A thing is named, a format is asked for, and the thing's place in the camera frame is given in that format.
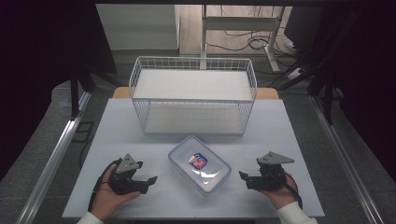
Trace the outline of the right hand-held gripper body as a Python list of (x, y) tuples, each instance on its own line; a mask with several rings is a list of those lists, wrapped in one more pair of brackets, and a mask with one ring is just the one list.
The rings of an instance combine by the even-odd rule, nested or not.
[(269, 151), (257, 159), (260, 176), (251, 176), (250, 181), (256, 184), (256, 190), (279, 190), (286, 183), (286, 173), (282, 167), (286, 163), (294, 163), (294, 159)]

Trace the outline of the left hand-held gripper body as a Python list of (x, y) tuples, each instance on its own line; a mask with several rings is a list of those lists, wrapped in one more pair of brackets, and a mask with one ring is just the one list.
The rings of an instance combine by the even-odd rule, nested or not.
[(149, 186), (147, 181), (133, 180), (135, 172), (140, 169), (142, 165), (142, 161), (135, 161), (132, 156), (127, 153), (110, 175), (108, 185), (119, 195), (140, 192), (142, 186)]

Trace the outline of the person's right hand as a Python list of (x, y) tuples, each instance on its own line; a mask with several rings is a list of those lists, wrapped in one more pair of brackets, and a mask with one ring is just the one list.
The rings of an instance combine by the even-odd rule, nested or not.
[(276, 210), (280, 209), (281, 207), (293, 203), (293, 202), (298, 202), (296, 197), (293, 195), (293, 193), (298, 192), (298, 187), (296, 185), (296, 182), (294, 181), (293, 177), (291, 174), (286, 173), (286, 178), (287, 178), (287, 185), (288, 187), (282, 187), (279, 190), (276, 191), (267, 191), (267, 190), (261, 190), (261, 193), (264, 194), (272, 203), (272, 205), (275, 207)]

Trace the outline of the person's left hand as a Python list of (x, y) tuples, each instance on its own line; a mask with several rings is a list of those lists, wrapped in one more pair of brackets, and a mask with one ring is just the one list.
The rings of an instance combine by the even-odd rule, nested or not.
[(111, 217), (121, 205), (134, 200), (140, 195), (140, 192), (131, 192), (125, 195), (115, 193), (108, 185), (108, 179), (112, 172), (116, 169), (112, 165), (104, 174), (100, 181), (99, 188), (96, 191), (96, 196), (92, 204), (91, 214), (101, 222), (106, 221)]

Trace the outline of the clear plastic container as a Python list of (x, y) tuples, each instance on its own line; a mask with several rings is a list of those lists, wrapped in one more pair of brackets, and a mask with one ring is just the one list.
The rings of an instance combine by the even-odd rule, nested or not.
[[(189, 158), (195, 153), (202, 153), (208, 159), (202, 170), (195, 170), (189, 165)], [(168, 159), (174, 169), (203, 196), (215, 193), (232, 172), (225, 160), (194, 135), (176, 145), (168, 153)]]

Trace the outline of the small red blue packet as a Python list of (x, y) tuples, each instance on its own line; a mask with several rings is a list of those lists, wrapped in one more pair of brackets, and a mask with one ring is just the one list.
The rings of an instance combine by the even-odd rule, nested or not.
[(202, 170), (208, 163), (208, 159), (202, 153), (195, 153), (189, 158), (189, 165), (195, 170)]

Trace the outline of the black stand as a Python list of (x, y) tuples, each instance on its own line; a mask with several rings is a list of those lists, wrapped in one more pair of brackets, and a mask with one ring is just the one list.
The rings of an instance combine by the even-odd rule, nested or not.
[(94, 90), (94, 82), (90, 73), (81, 67), (74, 66), (70, 76), (71, 91), (71, 120), (75, 120), (79, 114), (78, 85), (87, 92)]

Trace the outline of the black curtain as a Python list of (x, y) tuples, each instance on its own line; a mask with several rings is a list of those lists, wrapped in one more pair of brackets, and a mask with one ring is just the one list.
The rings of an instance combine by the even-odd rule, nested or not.
[(396, 0), (357, 0), (360, 13), (330, 70), (347, 119), (396, 182)]
[(0, 0), (0, 180), (56, 86), (116, 72), (95, 0)]

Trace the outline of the white cabinet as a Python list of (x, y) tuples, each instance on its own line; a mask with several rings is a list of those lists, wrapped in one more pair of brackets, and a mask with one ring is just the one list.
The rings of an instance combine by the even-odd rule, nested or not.
[(112, 50), (178, 49), (178, 6), (97, 4), (96, 8)]

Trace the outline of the metal rail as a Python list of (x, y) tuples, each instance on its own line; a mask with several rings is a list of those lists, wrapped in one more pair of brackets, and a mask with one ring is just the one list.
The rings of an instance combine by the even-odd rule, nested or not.
[(341, 166), (343, 167), (346, 177), (353, 188), (358, 201), (361, 204), (362, 210), (370, 224), (385, 224), (385, 219), (382, 218), (378, 206), (375, 204), (374, 198), (361, 180), (361, 177), (359, 176), (353, 162), (347, 155), (345, 146), (341, 142), (333, 125), (326, 119), (324, 115), (324, 108), (322, 107), (320, 100), (314, 96), (309, 96), (308, 99), (314, 107), (323, 129), (332, 143), (334, 152)]
[(54, 179), (60, 167), (66, 150), (68, 149), (73, 136), (77, 131), (78, 125), (81, 122), (82, 116), (91, 96), (92, 95), (90, 93), (84, 91), (78, 99), (78, 112), (74, 118), (67, 121), (64, 130), (48, 159), (48, 162), (46, 163), (40, 177), (37, 179), (35, 187), (33, 188), (25, 206), (21, 210), (16, 224), (33, 223), (35, 216), (50, 188), (50, 184), (52, 183), (52, 180)]

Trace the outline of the white desk frame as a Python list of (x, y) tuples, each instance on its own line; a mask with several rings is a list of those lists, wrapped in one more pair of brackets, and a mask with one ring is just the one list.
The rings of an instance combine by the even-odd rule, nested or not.
[(202, 39), (200, 56), (207, 55), (206, 33), (208, 31), (245, 31), (245, 32), (267, 32), (269, 34), (268, 43), (264, 45), (268, 62), (272, 71), (279, 73), (280, 69), (274, 54), (276, 37), (283, 19), (285, 7), (281, 7), (278, 12), (271, 17), (228, 17), (228, 16), (208, 16), (207, 5), (202, 5)]

